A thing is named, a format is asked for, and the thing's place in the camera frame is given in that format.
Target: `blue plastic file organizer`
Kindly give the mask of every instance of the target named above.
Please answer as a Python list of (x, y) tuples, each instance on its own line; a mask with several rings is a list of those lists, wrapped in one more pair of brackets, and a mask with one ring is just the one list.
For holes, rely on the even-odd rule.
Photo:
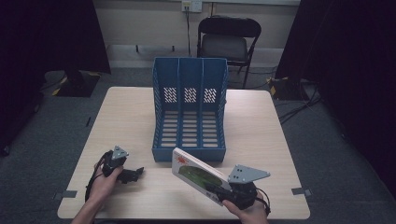
[(175, 147), (202, 161), (223, 161), (227, 78), (225, 59), (155, 59), (155, 161), (171, 161)]

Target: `chair backrest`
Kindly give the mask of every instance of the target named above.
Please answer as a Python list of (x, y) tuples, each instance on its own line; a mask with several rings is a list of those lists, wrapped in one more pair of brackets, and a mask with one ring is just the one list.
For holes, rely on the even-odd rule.
[(198, 26), (197, 57), (201, 57), (201, 35), (228, 35), (237, 37), (254, 38), (248, 54), (251, 56), (254, 46), (262, 33), (258, 22), (250, 18), (227, 16), (211, 16), (203, 19)]

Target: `wooden table top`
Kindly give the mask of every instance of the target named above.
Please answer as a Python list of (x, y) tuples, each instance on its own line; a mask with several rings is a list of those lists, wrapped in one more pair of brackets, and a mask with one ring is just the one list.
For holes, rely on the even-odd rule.
[[(93, 165), (120, 146), (130, 156), (125, 169), (145, 167), (137, 182), (119, 184), (96, 218), (108, 219), (237, 219), (228, 210), (172, 174), (171, 162), (155, 162), (152, 142), (155, 130), (152, 88), (110, 88), (93, 124), (67, 190), (76, 198), (63, 198), (60, 218), (73, 218), (84, 204), (85, 187)], [(269, 219), (307, 219), (309, 208), (290, 151), (267, 91), (227, 90), (224, 112), (226, 154), (223, 162), (209, 163), (224, 174), (236, 164), (271, 173), (255, 181), (271, 201)]]

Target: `person's arm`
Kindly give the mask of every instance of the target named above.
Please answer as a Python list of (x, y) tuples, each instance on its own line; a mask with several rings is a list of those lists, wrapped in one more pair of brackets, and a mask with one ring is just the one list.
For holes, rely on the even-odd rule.
[(117, 176), (122, 172), (123, 167), (117, 167), (113, 173), (105, 177), (102, 169), (98, 169), (96, 176), (98, 176), (92, 184), (90, 198), (81, 207), (72, 224), (91, 224), (95, 219), (96, 214), (102, 208), (108, 196), (114, 189), (117, 182)]
[[(262, 194), (259, 192), (257, 197), (263, 199)], [(228, 211), (239, 217), (239, 220), (243, 224), (268, 224), (265, 206), (259, 201), (255, 201), (253, 205), (245, 210), (240, 210), (235, 204), (227, 200), (224, 200), (222, 203)]]

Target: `human hand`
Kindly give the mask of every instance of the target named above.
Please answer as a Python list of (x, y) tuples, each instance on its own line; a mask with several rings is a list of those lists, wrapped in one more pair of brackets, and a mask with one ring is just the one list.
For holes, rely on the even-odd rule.
[(103, 203), (107, 197), (111, 194), (114, 187), (116, 186), (117, 176), (122, 172), (123, 166), (119, 166), (114, 169), (110, 176), (105, 177), (102, 172), (102, 165), (105, 160), (101, 161), (100, 167), (97, 169), (95, 180), (93, 181), (90, 198), (88, 200), (96, 201), (97, 203)]
[[(257, 197), (263, 199), (260, 192), (258, 192)], [(227, 200), (224, 200), (222, 204), (228, 211), (239, 217), (243, 224), (268, 224), (265, 206), (257, 200), (245, 210), (240, 210), (235, 204)]]

